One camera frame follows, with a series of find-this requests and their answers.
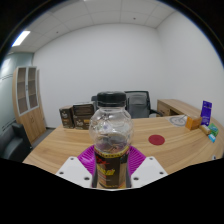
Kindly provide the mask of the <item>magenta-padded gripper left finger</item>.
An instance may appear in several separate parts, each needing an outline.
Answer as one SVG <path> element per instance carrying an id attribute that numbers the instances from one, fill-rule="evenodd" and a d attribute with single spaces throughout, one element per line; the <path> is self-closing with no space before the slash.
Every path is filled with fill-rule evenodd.
<path id="1" fill-rule="evenodd" d="M 94 146 L 85 149 L 78 157 L 70 156 L 56 175 L 81 187 L 95 188 L 97 171 Z"/>

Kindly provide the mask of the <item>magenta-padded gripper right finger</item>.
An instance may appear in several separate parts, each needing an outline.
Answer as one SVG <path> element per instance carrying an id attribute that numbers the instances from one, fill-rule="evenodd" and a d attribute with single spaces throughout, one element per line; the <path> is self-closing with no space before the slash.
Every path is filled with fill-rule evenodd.
<path id="1" fill-rule="evenodd" d="M 155 157 L 146 157 L 138 149 L 130 147 L 128 156 L 128 186 L 140 188 L 167 176 L 167 172 Z"/>

